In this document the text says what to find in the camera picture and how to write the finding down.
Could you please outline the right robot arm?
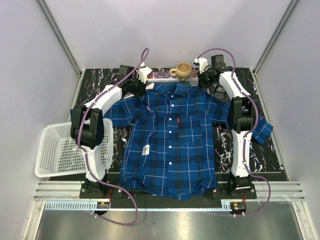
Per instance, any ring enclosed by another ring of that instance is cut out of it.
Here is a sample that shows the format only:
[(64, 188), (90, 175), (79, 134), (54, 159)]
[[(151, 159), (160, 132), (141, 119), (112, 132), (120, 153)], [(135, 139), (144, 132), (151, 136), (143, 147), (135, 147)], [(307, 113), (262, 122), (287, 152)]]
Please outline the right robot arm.
[(199, 83), (209, 87), (218, 83), (230, 98), (227, 124), (233, 139), (233, 160), (227, 184), (213, 190), (216, 199), (256, 199), (255, 186), (250, 176), (250, 145), (254, 127), (258, 123), (256, 101), (250, 97), (235, 74), (235, 69), (227, 66), (222, 54), (211, 57), (211, 64), (204, 57), (194, 60), (199, 67)]

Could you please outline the blue plaid shirt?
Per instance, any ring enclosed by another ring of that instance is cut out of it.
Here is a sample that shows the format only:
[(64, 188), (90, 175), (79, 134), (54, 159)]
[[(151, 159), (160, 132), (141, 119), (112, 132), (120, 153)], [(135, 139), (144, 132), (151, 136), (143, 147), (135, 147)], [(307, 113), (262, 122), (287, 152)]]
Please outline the blue plaid shirt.
[(104, 117), (115, 128), (132, 127), (121, 186), (178, 200), (214, 189), (213, 124), (226, 124), (229, 108), (228, 102), (179, 83), (157, 83), (141, 97), (116, 102)]

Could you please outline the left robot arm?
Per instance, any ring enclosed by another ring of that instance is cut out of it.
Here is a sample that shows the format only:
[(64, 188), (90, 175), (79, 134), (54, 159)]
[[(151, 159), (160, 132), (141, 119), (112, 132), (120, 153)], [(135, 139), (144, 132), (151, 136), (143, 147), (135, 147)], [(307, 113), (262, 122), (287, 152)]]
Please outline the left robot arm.
[(79, 194), (81, 199), (103, 198), (109, 193), (101, 154), (105, 137), (104, 114), (128, 93), (142, 96), (152, 72), (144, 63), (137, 68), (121, 65), (95, 98), (85, 104), (76, 104), (72, 109), (70, 136), (83, 154), (86, 171)]

